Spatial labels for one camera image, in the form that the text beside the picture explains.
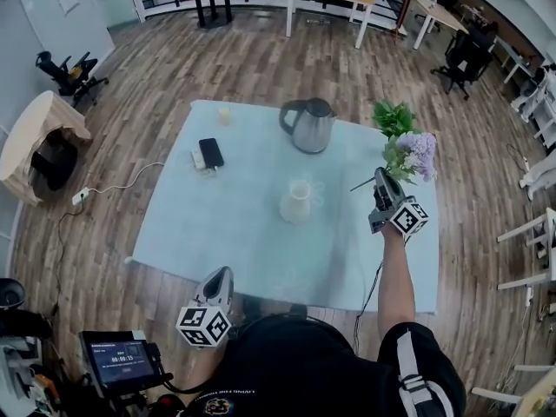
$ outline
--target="black t-shirt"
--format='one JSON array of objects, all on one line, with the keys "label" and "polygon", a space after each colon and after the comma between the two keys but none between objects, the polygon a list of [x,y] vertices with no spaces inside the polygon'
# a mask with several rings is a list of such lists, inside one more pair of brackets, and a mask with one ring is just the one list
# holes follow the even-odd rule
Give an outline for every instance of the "black t-shirt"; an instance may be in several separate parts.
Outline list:
[{"label": "black t-shirt", "polygon": [[406,415],[399,396],[397,340],[412,333],[424,380],[438,383],[462,416],[466,396],[433,333],[416,323],[394,326],[378,362],[357,357],[333,327],[291,316],[269,316],[228,344],[221,365],[189,415]]}]

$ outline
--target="white chair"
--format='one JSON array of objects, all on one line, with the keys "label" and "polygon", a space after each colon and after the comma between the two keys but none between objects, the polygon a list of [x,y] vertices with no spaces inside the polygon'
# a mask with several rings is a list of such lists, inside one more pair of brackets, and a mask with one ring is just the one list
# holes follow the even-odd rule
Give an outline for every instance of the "white chair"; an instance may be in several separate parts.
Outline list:
[{"label": "white chair", "polygon": [[501,283],[498,285],[498,290],[517,288],[518,286],[532,286],[533,284],[556,280],[556,249],[553,249],[554,233],[556,231],[556,212],[551,208],[547,208],[545,214],[533,219],[527,224],[499,236],[496,238],[496,241],[503,242],[509,238],[513,238],[514,236],[521,235],[522,233],[525,233],[543,223],[545,225],[545,233],[541,236],[537,236],[536,238],[527,240],[525,245],[530,247],[540,243],[543,246],[543,249],[537,253],[537,256],[542,258],[543,256],[548,255],[548,270],[544,270],[538,275],[522,278],[521,280]]},{"label": "white chair", "polygon": [[544,401],[553,393],[554,385],[556,385],[556,368],[554,366],[516,365],[513,369],[527,372],[548,372],[548,374],[524,395],[503,394],[482,387],[474,387],[471,394],[504,401],[505,403],[513,403],[517,406],[512,412],[512,417],[527,417],[531,414],[533,407],[538,406],[539,400]]}]

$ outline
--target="kettle lid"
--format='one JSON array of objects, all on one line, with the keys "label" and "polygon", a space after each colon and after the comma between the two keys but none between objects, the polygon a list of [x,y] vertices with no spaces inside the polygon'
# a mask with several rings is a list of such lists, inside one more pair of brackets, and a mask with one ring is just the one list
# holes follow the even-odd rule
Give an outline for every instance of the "kettle lid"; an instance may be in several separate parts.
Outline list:
[{"label": "kettle lid", "polygon": [[332,108],[330,104],[323,100],[315,97],[313,99],[309,99],[305,105],[305,109],[307,112],[314,117],[326,117],[332,115]]}]

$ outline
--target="wooden floor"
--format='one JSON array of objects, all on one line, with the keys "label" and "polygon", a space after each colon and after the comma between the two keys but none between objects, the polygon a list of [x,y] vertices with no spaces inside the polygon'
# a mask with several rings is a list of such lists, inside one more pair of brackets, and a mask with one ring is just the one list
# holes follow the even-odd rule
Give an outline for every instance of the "wooden floor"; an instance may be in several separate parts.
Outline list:
[{"label": "wooden floor", "polygon": [[[434,331],[467,391],[495,388],[516,351],[526,311],[524,290],[497,292],[496,285],[539,270],[522,239],[499,245],[495,237],[549,205],[547,193],[531,206],[518,188],[520,171],[506,145],[520,149],[530,162],[545,153],[533,140],[533,127],[513,113],[509,96],[501,92],[499,67],[493,66],[464,102],[457,89],[445,95],[439,78],[429,73],[444,62],[446,28],[414,51],[419,26],[408,16],[408,39],[395,42],[386,33],[367,30],[356,50],[358,26],[346,20],[313,24],[306,21],[316,16],[296,14],[288,39],[284,10],[234,13],[231,25],[216,30],[197,29],[190,12],[152,18],[115,34],[116,52],[101,73],[110,84],[101,88],[96,107],[83,108],[94,140],[81,146],[81,164],[67,188],[54,201],[23,212],[14,270],[27,288],[27,307],[48,313],[56,300],[53,267],[61,253],[56,224],[71,196],[85,186],[130,182],[143,165],[165,161],[195,99],[280,107],[290,99],[318,96],[329,100],[340,118],[372,125],[372,103],[386,97],[407,102],[417,127],[434,133],[439,144],[439,313],[422,315],[419,322]],[[123,264],[160,171],[146,170],[132,189],[93,194],[81,215],[63,222],[66,252],[55,343],[74,376],[83,371],[77,339],[83,329],[142,328],[160,346],[164,365],[178,383],[193,361],[174,325],[195,286],[152,268]],[[548,323],[537,322],[546,289],[537,287],[534,293],[523,321],[525,344],[514,363],[553,362],[554,338]],[[288,309],[278,303],[265,307]],[[354,314],[317,308],[309,313],[353,340]],[[380,344],[375,314],[365,314],[360,342],[361,356],[374,359]],[[521,376],[517,391],[534,378]],[[483,415],[489,405],[469,395],[467,414]]]}]

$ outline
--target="bouquet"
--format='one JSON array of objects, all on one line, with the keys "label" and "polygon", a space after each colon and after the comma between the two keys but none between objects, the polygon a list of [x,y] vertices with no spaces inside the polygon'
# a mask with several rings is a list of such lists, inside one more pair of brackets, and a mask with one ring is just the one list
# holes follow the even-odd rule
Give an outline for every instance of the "bouquet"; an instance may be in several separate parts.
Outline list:
[{"label": "bouquet", "polygon": [[398,181],[414,183],[409,176],[422,175],[425,182],[436,177],[434,151],[436,138],[413,128],[415,115],[405,103],[389,101],[374,105],[374,120],[388,138],[382,156],[387,173]]}]

